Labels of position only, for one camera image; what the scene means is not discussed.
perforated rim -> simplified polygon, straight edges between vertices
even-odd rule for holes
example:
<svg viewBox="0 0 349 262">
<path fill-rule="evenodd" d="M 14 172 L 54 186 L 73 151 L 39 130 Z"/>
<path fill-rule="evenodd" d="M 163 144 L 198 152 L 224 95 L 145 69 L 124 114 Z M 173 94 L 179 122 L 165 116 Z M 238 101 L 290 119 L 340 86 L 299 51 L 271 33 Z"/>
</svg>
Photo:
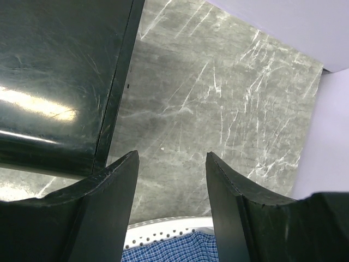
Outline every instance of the perforated rim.
<svg viewBox="0 0 349 262">
<path fill-rule="evenodd" d="M 128 226 L 124 249 L 149 245 L 202 231 L 214 234 L 212 217 L 168 217 Z"/>
</svg>

black object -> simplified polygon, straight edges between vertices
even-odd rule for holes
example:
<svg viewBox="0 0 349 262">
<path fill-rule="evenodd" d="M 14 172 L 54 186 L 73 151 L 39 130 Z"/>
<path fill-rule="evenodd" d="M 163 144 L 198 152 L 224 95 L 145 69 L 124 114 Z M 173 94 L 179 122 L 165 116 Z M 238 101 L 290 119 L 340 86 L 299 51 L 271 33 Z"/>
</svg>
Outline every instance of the black object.
<svg viewBox="0 0 349 262">
<path fill-rule="evenodd" d="M 0 261 L 120 261 L 139 157 L 42 199 L 0 201 Z"/>
<path fill-rule="evenodd" d="M 105 167 L 144 1 L 1 2 L 1 166 Z"/>
<path fill-rule="evenodd" d="M 219 260 L 349 261 L 349 194 L 294 201 L 208 153 L 206 175 Z"/>
</svg>

floor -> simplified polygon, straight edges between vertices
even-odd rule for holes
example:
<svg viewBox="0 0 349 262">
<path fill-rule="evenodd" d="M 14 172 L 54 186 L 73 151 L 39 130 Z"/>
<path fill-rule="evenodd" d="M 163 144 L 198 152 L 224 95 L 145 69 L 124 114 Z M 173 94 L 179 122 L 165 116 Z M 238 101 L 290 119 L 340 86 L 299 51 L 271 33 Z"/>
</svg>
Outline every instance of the floor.
<svg viewBox="0 0 349 262">
<path fill-rule="evenodd" d="M 205 1 L 148 0 L 108 162 L 130 150 L 140 171 L 130 223 L 210 215 L 213 151 L 289 195 L 322 65 Z M 76 182 L 1 169 L 0 199 Z"/>
</svg>

cloth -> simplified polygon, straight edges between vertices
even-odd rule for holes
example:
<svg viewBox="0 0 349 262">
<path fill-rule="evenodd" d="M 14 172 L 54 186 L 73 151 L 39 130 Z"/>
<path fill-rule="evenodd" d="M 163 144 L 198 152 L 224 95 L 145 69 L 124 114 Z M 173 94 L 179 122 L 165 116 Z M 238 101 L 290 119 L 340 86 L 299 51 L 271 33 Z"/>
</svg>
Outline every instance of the cloth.
<svg viewBox="0 0 349 262">
<path fill-rule="evenodd" d="M 124 250 L 122 262 L 218 262 L 216 239 L 201 232 Z"/>
</svg>

concrete-textured tabletop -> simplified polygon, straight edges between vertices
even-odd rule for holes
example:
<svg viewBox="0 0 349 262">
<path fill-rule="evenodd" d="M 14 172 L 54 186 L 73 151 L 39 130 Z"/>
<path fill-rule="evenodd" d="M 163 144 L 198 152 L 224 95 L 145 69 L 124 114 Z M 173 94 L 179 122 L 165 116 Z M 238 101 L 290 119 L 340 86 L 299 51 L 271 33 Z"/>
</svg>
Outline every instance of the concrete-textured tabletop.
<svg viewBox="0 0 349 262">
<path fill-rule="evenodd" d="M 209 151 L 260 185 L 290 193 L 320 63 L 207 2 L 187 0 L 147 1 L 133 61 L 109 157 L 140 153 L 131 223 L 210 215 Z M 2 169 L 2 199 L 11 200 L 4 196 L 11 190 L 39 197 L 74 182 L 14 172 Z"/>
</svg>

